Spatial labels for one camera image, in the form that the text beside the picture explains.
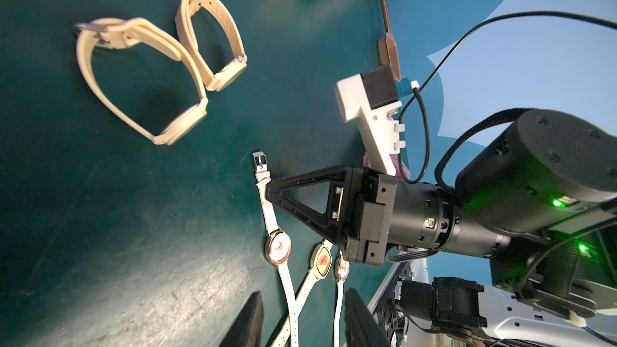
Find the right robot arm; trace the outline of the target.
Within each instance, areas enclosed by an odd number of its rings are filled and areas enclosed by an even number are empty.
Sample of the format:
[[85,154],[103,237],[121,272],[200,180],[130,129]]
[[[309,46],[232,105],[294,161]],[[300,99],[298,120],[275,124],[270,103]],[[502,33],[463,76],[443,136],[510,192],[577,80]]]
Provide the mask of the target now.
[[414,184],[367,167],[272,181],[265,197],[379,266],[394,247],[490,261],[493,285],[561,317],[616,308],[616,138],[549,109],[508,109],[465,134],[504,131],[457,176]]

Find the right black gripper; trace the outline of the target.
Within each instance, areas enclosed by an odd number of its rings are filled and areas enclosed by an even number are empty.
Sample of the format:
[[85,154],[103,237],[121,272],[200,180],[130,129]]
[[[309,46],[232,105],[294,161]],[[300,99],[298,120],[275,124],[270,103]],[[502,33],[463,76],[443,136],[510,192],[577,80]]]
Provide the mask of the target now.
[[[265,198],[336,244],[351,263],[382,266],[398,179],[367,167],[333,166],[270,181]],[[300,191],[327,186],[323,211],[300,201]]]

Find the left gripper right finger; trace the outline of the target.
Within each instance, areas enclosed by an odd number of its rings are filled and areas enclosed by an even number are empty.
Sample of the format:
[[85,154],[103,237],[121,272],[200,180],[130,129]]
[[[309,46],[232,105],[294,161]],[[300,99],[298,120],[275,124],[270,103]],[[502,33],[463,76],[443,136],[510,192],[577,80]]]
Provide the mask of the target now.
[[345,339],[349,347],[388,347],[387,338],[355,289],[344,295]]

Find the pink cloth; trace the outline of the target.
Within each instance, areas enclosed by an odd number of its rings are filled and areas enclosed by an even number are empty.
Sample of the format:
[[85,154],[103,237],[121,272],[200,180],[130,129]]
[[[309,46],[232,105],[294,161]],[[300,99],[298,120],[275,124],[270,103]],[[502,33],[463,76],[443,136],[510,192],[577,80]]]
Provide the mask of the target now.
[[411,178],[411,174],[407,166],[404,163],[400,164],[398,162],[397,154],[390,155],[390,165],[383,165],[381,163],[377,165],[373,165],[369,155],[365,154],[362,159],[362,165],[365,167],[369,167],[373,170],[377,170],[381,173],[395,175],[395,177],[399,179],[404,179],[404,178],[410,179]]

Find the cream looped watch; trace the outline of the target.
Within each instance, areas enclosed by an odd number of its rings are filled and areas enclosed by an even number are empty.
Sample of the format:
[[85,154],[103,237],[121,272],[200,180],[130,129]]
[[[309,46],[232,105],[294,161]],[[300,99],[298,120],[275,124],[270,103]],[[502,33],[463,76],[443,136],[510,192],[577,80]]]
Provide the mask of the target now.
[[206,90],[178,40],[143,18],[75,25],[88,104],[81,140],[130,152],[187,152],[210,142]]
[[238,27],[220,0],[181,0],[175,25],[207,91],[224,90],[246,69],[247,54]]

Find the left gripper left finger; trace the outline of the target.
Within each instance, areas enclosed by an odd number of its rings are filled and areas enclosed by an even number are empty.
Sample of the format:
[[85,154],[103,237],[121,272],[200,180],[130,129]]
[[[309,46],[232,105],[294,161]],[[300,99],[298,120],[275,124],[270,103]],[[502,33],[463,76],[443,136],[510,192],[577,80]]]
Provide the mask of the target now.
[[264,322],[261,292],[253,292],[228,330],[220,347],[259,347]]

